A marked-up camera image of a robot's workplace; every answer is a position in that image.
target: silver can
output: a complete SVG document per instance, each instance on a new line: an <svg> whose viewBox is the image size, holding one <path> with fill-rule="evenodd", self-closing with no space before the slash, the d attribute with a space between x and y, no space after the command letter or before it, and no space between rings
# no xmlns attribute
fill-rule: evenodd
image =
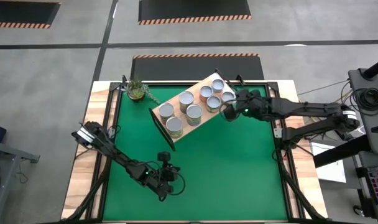
<svg viewBox="0 0 378 224"><path fill-rule="evenodd" d="M207 110L210 113L216 113L221 106L221 100L217 96L210 96L207 99Z"/></svg>
<svg viewBox="0 0 378 224"><path fill-rule="evenodd" d="M167 131L171 138L179 138L183 134L182 121L177 117L171 117L165 123Z"/></svg>
<svg viewBox="0 0 378 224"><path fill-rule="evenodd" d="M159 115L162 123L165 124L170 117L174 116L174 106L170 103L162 103L159 106Z"/></svg>
<svg viewBox="0 0 378 224"><path fill-rule="evenodd" d="M187 121L190 126L198 126L201 123L203 110L199 105L189 105L187 109Z"/></svg>
<svg viewBox="0 0 378 224"><path fill-rule="evenodd" d="M210 86L203 86L200 88L199 99L201 102L206 102L207 99L213 95L213 89Z"/></svg>
<svg viewBox="0 0 378 224"><path fill-rule="evenodd" d="M179 109L182 113L187 113L187 108L193 103L195 97L189 91L184 91L179 95Z"/></svg>
<svg viewBox="0 0 378 224"><path fill-rule="evenodd" d="M236 96L232 92L226 91L222 93L222 96L221 96L222 103L225 103L229 100L234 100L234 99L236 99Z"/></svg>
<svg viewBox="0 0 378 224"><path fill-rule="evenodd" d="M216 79L213 81L214 93L221 93L225 86L225 82L222 79Z"/></svg>

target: green table surface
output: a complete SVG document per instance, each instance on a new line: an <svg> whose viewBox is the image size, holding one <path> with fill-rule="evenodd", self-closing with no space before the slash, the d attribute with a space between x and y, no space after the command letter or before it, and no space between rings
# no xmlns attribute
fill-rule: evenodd
<svg viewBox="0 0 378 224"><path fill-rule="evenodd" d="M151 92L167 101L188 86L151 86ZM264 86L250 86L265 95ZM175 143L172 152L154 125L149 98L133 103L122 98L116 147L131 159L156 161L157 153L171 153L171 163L181 167L187 186L181 195L164 202L148 188L131 180L113 162L104 220L286 220L278 166L272 160L274 140L270 123L239 117L227 122L215 116ZM172 183L178 192L182 181Z"/></svg>

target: concrete floor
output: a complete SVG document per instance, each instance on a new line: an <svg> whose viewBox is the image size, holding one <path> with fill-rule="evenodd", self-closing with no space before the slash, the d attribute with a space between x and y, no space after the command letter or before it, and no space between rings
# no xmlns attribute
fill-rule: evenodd
<svg viewBox="0 0 378 224"><path fill-rule="evenodd" d="M138 26L138 1L120 0L109 43L225 42L287 40L377 40L378 0L248 0L253 19ZM0 29L0 45L100 44L112 0L61 0L48 30ZM120 80L131 73L137 54L259 53L265 79L292 79L297 92L347 79L347 71L378 61L378 45L307 47L187 47L108 49L100 80ZM76 144L70 133L82 121L99 49L0 50L0 125L6 144L41 155L36 165L23 163L29 177L16 181L4 223L57 221L67 191ZM300 96L330 102L342 85ZM376 223L351 212L353 190L322 185L329 217Z"/></svg>

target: hazard stripe tape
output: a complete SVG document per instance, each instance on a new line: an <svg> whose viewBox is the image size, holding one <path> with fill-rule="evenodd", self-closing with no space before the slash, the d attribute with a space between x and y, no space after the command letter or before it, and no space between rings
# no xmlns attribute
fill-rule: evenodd
<svg viewBox="0 0 378 224"><path fill-rule="evenodd" d="M153 25L153 24L171 24L182 22L211 22L211 21L228 21L228 20L245 20L251 19L251 15L236 15L236 16L202 16L202 17L186 17L174 19L150 19L139 21L139 25Z"/></svg>
<svg viewBox="0 0 378 224"><path fill-rule="evenodd" d="M20 23L20 22L0 22L0 28L30 28L30 29L48 29L49 24Z"/></svg>
<svg viewBox="0 0 378 224"><path fill-rule="evenodd" d="M175 54L175 55L135 55L136 58L168 58L168 57L258 57L259 54Z"/></svg>

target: potted plant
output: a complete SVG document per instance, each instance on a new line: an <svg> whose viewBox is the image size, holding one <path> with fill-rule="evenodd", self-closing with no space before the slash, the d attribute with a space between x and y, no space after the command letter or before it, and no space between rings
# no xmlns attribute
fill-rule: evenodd
<svg viewBox="0 0 378 224"><path fill-rule="evenodd" d="M150 92L149 86L143 84L139 79L130 81L124 88L127 91L128 97L134 102L142 101L145 98L145 95L147 95L158 105L160 104L160 101Z"/></svg>

